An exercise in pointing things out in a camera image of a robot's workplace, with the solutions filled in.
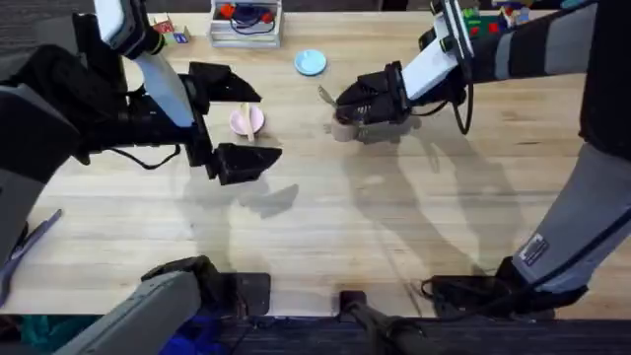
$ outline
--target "cable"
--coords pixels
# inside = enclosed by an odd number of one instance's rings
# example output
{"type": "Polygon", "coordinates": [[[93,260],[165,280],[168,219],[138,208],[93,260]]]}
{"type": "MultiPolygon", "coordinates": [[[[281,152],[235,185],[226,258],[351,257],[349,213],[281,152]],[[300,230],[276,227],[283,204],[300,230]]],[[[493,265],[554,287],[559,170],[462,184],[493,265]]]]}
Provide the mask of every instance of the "cable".
{"type": "Polygon", "coordinates": [[[467,80],[467,113],[466,113],[466,121],[462,123],[462,118],[460,116],[460,110],[457,108],[456,104],[454,105],[454,113],[456,114],[456,123],[457,128],[460,130],[462,135],[466,135],[471,129],[471,120],[473,119],[473,82],[471,79],[467,80]]]}
{"type": "Polygon", "coordinates": [[[233,13],[230,15],[230,27],[234,32],[243,36],[265,35],[276,29],[276,20],[273,18],[270,10],[266,7],[237,4],[233,8],[233,13]],[[271,20],[272,25],[269,30],[242,32],[242,30],[251,29],[252,27],[260,24],[261,21],[267,23],[269,20],[271,20]]]}
{"type": "MultiPolygon", "coordinates": [[[[237,28],[235,26],[235,21],[236,20],[230,19],[230,27],[233,29],[234,32],[236,32],[239,35],[243,35],[243,36],[265,35],[265,34],[271,33],[272,31],[274,31],[274,29],[276,29],[276,20],[274,20],[274,21],[272,21],[272,27],[269,30],[245,33],[245,32],[240,31],[239,28],[237,28]]],[[[246,27],[242,27],[241,30],[250,29],[250,28],[254,27],[254,25],[258,24],[259,22],[260,22],[260,20],[257,21],[256,23],[252,24],[252,25],[249,25],[249,26],[246,26],[246,27]]]]}
{"type": "Polygon", "coordinates": [[[431,116],[433,114],[436,114],[438,111],[440,111],[441,109],[443,109],[447,104],[449,103],[448,100],[445,100],[443,102],[441,102],[440,105],[438,105],[436,108],[431,109],[427,112],[423,112],[423,113],[412,113],[411,115],[415,115],[415,116],[421,116],[421,117],[427,117],[427,116],[431,116]]]}
{"type": "Polygon", "coordinates": [[[251,323],[250,326],[244,330],[244,332],[241,334],[241,336],[239,337],[239,339],[237,339],[237,341],[235,341],[235,343],[233,344],[233,346],[230,348],[230,351],[228,352],[228,355],[234,355],[237,352],[237,349],[239,348],[239,345],[241,345],[241,343],[244,341],[245,337],[254,330],[255,324],[251,323]]]}
{"type": "Polygon", "coordinates": [[[178,145],[175,145],[175,151],[173,153],[171,153],[169,156],[167,156],[166,158],[163,159],[162,162],[158,163],[158,164],[154,164],[154,165],[149,165],[143,161],[141,161],[140,159],[134,157],[133,155],[122,151],[120,149],[117,148],[109,148],[110,151],[119,154],[125,158],[128,158],[130,160],[132,160],[134,163],[138,164],[139,166],[143,167],[145,170],[155,170],[159,167],[161,167],[162,165],[166,164],[169,162],[169,160],[173,159],[174,157],[178,156],[179,153],[181,153],[181,149],[179,148],[178,145]]]}
{"type": "MultiPolygon", "coordinates": [[[[524,296],[525,294],[533,291],[537,287],[543,285],[544,283],[550,281],[551,279],[561,275],[565,271],[569,270],[572,266],[576,265],[583,258],[588,256],[592,251],[594,251],[597,247],[599,247],[602,243],[604,243],[609,237],[618,232],[622,227],[624,227],[628,222],[631,221],[631,208],[629,208],[622,216],[618,217],[609,227],[605,228],[602,232],[600,232],[596,238],[594,238],[591,242],[589,242],[586,246],[584,246],[579,252],[575,253],[574,256],[570,257],[564,263],[562,263],[559,267],[552,270],[545,276],[540,277],[534,282],[528,284],[523,289],[518,290],[510,295],[499,298],[493,302],[488,303],[487,305],[481,306],[477,309],[463,312],[460,315],[442,318],[442,319],[422,319],[422,321],[432,321],[432,322],[451,322],[463,320],[472,316],[477,316],[483,313],[486,313],[498,306],[504,305],[508,302],[514,301],[519,297],[524,296]]],[[[427,283],[430,283],[431,279],[425,280],[422,283],[421,290],[423,290],[423,286],[427,283]]]]}

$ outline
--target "blue object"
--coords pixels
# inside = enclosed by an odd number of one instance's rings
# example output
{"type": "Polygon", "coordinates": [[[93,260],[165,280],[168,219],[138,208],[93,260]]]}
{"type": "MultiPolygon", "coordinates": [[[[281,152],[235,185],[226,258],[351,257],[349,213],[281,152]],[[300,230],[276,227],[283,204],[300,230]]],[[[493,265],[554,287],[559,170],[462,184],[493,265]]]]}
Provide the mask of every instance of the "blue object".
{"type": "Polygon", "coordinates": [[[307,49],[296,54],[294,66],[299,73],[307,76],[317,75],[326,68],[326,57],[321,51],[307,49]]]}
{"type": "Polygon", "coordinates": [[[13,273],[18,268],[22,257],[31,249],[32,246],[39,241],[41,237],[57,222],[61,217],[61,210],[57,210],[50,219],[41,222],[35,230],[29,234],[22,242],[20,242],[13,250],[9,260],[0,269],[0,307],[4,306],[4,303],[9,298],[9,291],[11,289],[11,278],[13,273]]]}

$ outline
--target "black cable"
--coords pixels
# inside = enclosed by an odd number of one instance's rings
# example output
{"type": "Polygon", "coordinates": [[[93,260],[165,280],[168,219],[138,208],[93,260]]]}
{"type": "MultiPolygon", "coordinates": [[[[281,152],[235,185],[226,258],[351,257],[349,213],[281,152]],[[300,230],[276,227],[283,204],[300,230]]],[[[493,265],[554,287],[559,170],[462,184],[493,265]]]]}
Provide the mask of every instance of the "black cable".
{"type": "Polygon", "coordinates": [[[169,162],[169,160],[173,159],[174,157],[178,156],[179,153],[181,153],[181,149],[179,148],[178,145],[175,145],[175,151],[173,153],[171,153],[169,156],[167,156],[166,158],[163,159],[162,162],[158,163],[158,164],[154,164],[154,165],[149,165],[143,161],[141,161],[140,159],[134,157],[133,155],[122,151],[120,149],[117,148],[109,148],[110,151],[119,154],[125,158],[128,158],[130,160],[132,160],[134,163],[138,164],[139,166],[143,167],[146,170],[155,170],[159,167],[161,167],[162,165],[166,164],[169,162]]]}
{"type": "MultiPolygon", "coordinates": [[[[602,232],[600,232],[596,238],[594,238],[591,242],[589,242],[586,246],[584,246],[579,252],[575,253],[574,256],[570,257],[564,263],[562,263],[559,267],[552,270],[545,276],[540,277],[534,282],[528,284],[523,289],[518,290],[510,295],[499,298],[493,302],[488,303],[487,305],[481,306],[475,310],[463,312],[460,315],[442,318],[442,319],[422,319],[422,321],[433,321],[433,322],[448,322],[448,321],[458,321],[463,320],[472,316],[477,316],[483,313],[486,313],[498,306],[504,305],[508,302],[512,302],[519,297],[526,295],[527,293],[533,291],[537,287],[543,285],[544,283],[552,280],[553,278],[561,275],[562,273],[569,270],[571,267],[576,265],[583,258],[588,256],[592,251],[598,248],[602,243],[604,243],[609,237],[613,236],[616,232],[618,232],[622,227],[624,227],[627,223],[631,221],[631,208],[628,209],[622,216],[618,217],[609,227],[605,228],[602,232]]],[[[431,279],[423,281],[422,285],[430,283],[431,279]]]]}
{"type": "MultiPolygon", "coordinates": [[[[260,23],[260,20],[256,21],[255,23],[251,24],[251,25],[247,25],[245,27],[242,27],[241,30],[244,29],[250,29],[252,27],[254,27],[254,25],[260,23]]],[[[269,30],[266,31],[257,31],[257,32],[241,32],[241,30],[239,28],[237,28],[235,26],[235,20],[230,19],[230,27],[233,29],[234,32],[236,32],[239,35],[244,35],[244,36],[251,36],[251,35],[265,35],[265,34],[269,34],[272,31],[274,31],[274,29],[276,29],[276,20],[272,21],[272,27],[269,30]]]]}
{"type": "Polygon", "coordinates": [[[427,116],[431,116],[433,114],[436,114],[438,111],[440,111],[441,109],[443,109],[447,104],[449,103],[448,100],[445,100],[443,102],[441,102],[440,105],[438,105],[436,108],[431,109],[427,112],[423,112],[423,113],[412,113],[411,115],[415,115],[415,116],[421,116],[421,117],[427,117],[427,116]]]}
{"type": "Polygon", "coordinates": [[[453,103],[454,113],[456,114],[457,128],[460,130],[460,133],[462,133],[462,135],[466,135],[469,132],[469,129],[471,129],[471,120],[473,119],[473,82],[471,81],[471,79],[467,80],[467,99],[468,102],[466,103],[466,105],[468,112],[466,113],[466,121],[464,123],[462,123],[460,110],[457,108],[457,105],[453,103]]]}
{"type": "Polygon", "coordinates": [[[244,332],[241,334],[239,339],[237,339],[237,341],[235,341],[233,346],[230,348],[230,351],[228,352],[228,355],[234,355],[237,352],[237,349],[239,348],[239,345],[241,345],[241,343],[244,341],[245,337],[253,330],[254,330],[254,324],[251,323],[250,326],[246,330],[244,330],[244,332]]]}

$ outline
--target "metal tool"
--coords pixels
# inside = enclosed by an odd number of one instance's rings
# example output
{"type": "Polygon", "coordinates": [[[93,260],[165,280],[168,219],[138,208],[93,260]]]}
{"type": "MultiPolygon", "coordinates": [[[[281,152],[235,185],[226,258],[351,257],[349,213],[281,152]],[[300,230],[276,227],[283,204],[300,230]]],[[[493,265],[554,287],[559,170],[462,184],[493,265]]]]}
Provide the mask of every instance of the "metal tool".
{"type": "Polygon", "coordinates": [[[13,277],[13,273],[18,268],[20,261],[22,261],[22,257],[41,239],[41,237],[46,234],[46,232],[52,227],[55,222],[61,218],[62,211],[58,209],[52,217],[48,220],[43,221],[35,228],[35,230],[26,237],[21,243],[19,243],[13,253],[11,254],[11,258],[2,266],[0,269],[0,307],[4,306],[5,302],[9,298],[9,292],[11,291],[11,278],[13,277]]]}
{"type": "Polygon", "coordinates": [[[324,100],[325,103],[337,109],[337,103],[335,102],[333,97],[328,93],[328,91],[322,87],[322,85],[319,85],[317,87],[317,92],[319,93],[319,96],[324,100]]]}

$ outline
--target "white plastic part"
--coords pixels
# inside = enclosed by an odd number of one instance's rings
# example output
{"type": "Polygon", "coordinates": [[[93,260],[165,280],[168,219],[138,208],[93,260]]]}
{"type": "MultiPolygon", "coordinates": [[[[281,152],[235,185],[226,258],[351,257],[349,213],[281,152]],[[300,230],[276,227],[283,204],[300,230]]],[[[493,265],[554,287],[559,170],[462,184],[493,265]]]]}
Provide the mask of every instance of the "white plastic part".
{"type": "Polygon", "coordinates": [[[134,62],[142,70],[147,94],[177,126],[190,127],[194,117],[186,89],[167,59],[161,53],[142,53],[134,62]]]}
{"type": "Polygon", "coordinates": [[[464,16],[462,15],[459,3],[457,0],[446,0],[446,5],[443,13],[438,15],[434,20],[436,38],[426,48],[423,48],[423,51],[402,70],[405,91],[407,98],[410,100],[416,100],[433,89],[436,85],[445,80],[447,75],[458,66],[454,50],[457,48],[460,55],[464,56],[464,48],[460,46],[457,27],[460,27],[464,33],[464,42],[466,43],[469,53],[471,53],[471,56],[474,55],[473,46],[471,45],[471,40],[466,30],[466,23],[464,22],[464,16]],[[450,6],[452,1],[456,4],[456,16],[454,16],[454,12],[450,6]],[[456,37],[456,40],[454,40],[456,43],[455,49],[448,53],[444,53],[441,48],[441,39],[449,35],[445,16],[449,17],[450,24],[452,24],[454,28],[454,36],[456,37]]]}
{"type": "Polygon", "coordinates": [[[449,35],[443,15],[434,20],[434,31],[436,39],[423,48],[401,72],[407,98],[410,100],[416,100],[430,91],[457,67],[456,55],[452,52],[444,53],[441,49],[441,39],[449,35]]]}
{"type": "Polygon", "coordinates": [[[111,45],[113,37],[120,32],[125,22],[122,3],[120,0],[95,0],[95,13],[101,39],[111,45]]]}

